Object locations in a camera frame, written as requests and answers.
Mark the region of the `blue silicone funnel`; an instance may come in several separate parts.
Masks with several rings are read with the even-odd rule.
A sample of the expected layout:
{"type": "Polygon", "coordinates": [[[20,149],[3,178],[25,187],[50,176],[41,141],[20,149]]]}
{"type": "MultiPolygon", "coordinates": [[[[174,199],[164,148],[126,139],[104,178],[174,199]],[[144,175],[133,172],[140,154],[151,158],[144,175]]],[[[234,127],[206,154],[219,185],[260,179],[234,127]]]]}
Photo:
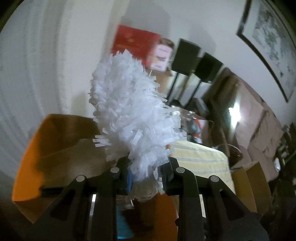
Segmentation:
{"type": "Polygon", "coordinates": [[[128,224],[129,214],[128,209],[124,209],[123,205],[118,204],[116,206],[116,224],[117,224],[117,239],[126,240],[134,237],[134,233],[128,224]]]}

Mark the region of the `brown cardboard box behind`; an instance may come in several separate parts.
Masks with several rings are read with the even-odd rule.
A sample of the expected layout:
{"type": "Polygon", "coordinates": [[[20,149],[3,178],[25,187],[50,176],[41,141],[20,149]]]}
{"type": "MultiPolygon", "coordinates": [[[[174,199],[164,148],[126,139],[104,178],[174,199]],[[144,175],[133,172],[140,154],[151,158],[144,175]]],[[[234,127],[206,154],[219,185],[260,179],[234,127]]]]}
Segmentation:
{"type": "Polygon", "coordinates": [[[170,70],[166,70],[165,72],[157,71],[157,70],[146,70],[149,76],[155,76],[156,82],[159,84],[158,92],[162,94],[166,94],[168,92],[169,84],[173,74],[170,70]]]}

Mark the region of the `orange cardboard box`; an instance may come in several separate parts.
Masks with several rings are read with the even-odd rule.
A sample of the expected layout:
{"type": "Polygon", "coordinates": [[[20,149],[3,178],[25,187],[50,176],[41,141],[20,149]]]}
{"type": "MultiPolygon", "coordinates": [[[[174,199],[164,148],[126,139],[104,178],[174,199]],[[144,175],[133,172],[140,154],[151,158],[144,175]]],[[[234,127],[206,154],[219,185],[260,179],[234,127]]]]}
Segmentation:
{"type": "MultiPolygon", "coordinates": [[[[12,201],[30,222],[52,203],[42,188],[67,186],[76,176],[88,178],[111,168],[93,138],[99,131],[90,118],[50,114],[34,131],[22,157],[13,186],[12,201]]],[[[134,237],[126,240],[176,240],[177,212],[171,197],[157,194],[146,202],[119,197],[117,204],[129,210],[128,224],[134,237]]]]}

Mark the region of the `yellow plaid bed sheet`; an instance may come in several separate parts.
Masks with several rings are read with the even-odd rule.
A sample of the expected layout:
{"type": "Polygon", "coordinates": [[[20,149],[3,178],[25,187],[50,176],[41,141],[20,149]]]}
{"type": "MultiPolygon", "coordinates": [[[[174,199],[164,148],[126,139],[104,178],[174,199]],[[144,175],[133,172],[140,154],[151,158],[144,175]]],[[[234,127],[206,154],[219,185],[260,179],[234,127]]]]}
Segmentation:
{"type": "Polygon", "coordinates": [[[189,141],[177,141],[171,144],[170,149],[170,156],[177,159],[179,166],[190,170],[196,176],[218,176],[235,192],[228,158],[221,151],[189,141]]]}

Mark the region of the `black speaker right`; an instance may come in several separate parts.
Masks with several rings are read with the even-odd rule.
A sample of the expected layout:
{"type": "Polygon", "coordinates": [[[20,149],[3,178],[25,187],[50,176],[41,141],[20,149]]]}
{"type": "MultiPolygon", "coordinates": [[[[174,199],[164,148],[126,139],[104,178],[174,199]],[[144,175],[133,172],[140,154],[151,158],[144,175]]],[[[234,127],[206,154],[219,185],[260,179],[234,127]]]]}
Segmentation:
{"type": "Polygon", "coordinates": [[[204,53],[194,74],[204,83],[212,82],[222,66],[223,63],[221,61],[209,53],[204,53]]]}

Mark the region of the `brown cardboard box right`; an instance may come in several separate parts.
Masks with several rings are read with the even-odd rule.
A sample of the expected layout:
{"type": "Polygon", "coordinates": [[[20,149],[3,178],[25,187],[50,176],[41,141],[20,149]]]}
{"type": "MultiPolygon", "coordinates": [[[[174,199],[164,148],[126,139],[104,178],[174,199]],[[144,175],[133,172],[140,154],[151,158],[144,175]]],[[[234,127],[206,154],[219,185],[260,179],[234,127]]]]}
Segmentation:
{"type": "Polygon", "coordinates": [[[271,191],[260,163],[231,173],[235,193],[251,211],[261,216],[269,210],[271,191]]]}

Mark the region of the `framed wall picture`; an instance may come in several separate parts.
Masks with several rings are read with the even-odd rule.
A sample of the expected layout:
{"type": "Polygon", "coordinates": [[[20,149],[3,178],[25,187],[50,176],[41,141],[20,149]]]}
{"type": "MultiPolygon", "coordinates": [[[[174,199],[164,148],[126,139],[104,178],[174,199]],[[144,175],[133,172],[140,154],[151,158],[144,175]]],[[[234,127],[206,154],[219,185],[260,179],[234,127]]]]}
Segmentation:
{"type": "Polygon", "coordinates": [[[286,102],[295,89],[295,34],[271,1],[246,1],[236,35],[269,70],[286,102]]]}

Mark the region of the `dark blue duster handle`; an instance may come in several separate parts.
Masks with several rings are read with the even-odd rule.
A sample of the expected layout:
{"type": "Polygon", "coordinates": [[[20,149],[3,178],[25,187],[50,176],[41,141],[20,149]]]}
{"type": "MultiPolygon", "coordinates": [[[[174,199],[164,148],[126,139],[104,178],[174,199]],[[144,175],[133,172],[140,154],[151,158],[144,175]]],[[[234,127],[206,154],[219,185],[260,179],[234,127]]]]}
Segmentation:
{"type": "Polygon", "coordinates": [[[127,175],[127,184],[126,184],[127,194],[129,194],[131,192],[132,186],[133,186],[133,174],[131,172],[128,172],[128,175],[127,175]]]}

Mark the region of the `red gift box upper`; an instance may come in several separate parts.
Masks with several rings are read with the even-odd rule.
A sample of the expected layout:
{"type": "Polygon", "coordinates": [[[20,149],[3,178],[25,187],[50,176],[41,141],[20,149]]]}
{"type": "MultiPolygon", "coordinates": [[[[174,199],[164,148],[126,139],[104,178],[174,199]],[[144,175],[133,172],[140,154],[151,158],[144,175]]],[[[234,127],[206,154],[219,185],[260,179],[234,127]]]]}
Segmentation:
{"type": "Polygon", "coordinates": [[[161,35],[125,25],[119,25],[111,49],[112,54],[129,51],[149,69],[161,35]]]}

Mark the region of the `brown cardboard box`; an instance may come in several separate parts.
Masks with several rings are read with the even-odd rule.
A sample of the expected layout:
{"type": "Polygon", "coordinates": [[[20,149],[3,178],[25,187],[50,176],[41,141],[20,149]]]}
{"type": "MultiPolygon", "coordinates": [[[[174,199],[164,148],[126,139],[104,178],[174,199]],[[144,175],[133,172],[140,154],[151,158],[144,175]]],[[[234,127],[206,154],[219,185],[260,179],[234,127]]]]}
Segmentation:
{"type": "Polygon", "coordinates": [[[231,173],[235,193],[251,211],[261,216],[269,210],[271,191],[260,163],[231,173]]]}
{"type": "Polygon", "coordinates": [[[162,94],[166,94],[168,92],[169,84],[173,74],[170,70],[166,70],[165,72],[157,71],[157,70],[146,70],[149,76],[155,76],[156,82],[159,84],[158,92],[162,94]]]}

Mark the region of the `pink white small box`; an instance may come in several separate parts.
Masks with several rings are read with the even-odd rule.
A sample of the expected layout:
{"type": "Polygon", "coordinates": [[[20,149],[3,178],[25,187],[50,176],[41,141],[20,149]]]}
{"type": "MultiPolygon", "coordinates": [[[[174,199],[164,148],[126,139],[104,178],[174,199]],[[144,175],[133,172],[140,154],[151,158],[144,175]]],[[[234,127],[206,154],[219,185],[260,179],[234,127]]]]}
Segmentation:
{"type": "Polygon", "coordinates": [[[166,72],[174,47],[171,40],[161,38],[154,49],[150,69],[166,72]]]}

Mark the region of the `black speaker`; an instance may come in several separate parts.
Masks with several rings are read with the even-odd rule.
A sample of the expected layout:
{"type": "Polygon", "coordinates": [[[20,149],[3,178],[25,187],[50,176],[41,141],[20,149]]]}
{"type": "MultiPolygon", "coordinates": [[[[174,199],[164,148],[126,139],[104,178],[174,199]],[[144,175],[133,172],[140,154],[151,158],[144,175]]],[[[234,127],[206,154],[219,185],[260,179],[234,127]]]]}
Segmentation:
{"type": "Polygon", "coordinates": [[[204,53],[194,74],[204,83],[212,82],[222,66],[223,63],[221,61],[209,53],[204,53]]]}
{"type": "Polygon", "coordinates": [[[179,39],[171,69],[174,72],[189,76],[197,66],[197,58],[201,48],[190,41],[179,39]]]}

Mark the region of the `black speaker left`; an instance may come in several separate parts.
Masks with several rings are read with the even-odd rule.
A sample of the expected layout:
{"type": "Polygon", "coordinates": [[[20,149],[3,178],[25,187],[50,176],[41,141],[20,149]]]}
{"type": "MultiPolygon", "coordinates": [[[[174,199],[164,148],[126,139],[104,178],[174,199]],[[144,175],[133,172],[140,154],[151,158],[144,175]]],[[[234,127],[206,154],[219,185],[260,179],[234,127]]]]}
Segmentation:
{"type": "Polygon", "coordinates": [[[174,72],[189,76],[197,66],[197,58],[201,48],[190,41],[179,39],[171,69],[174,72]]]}

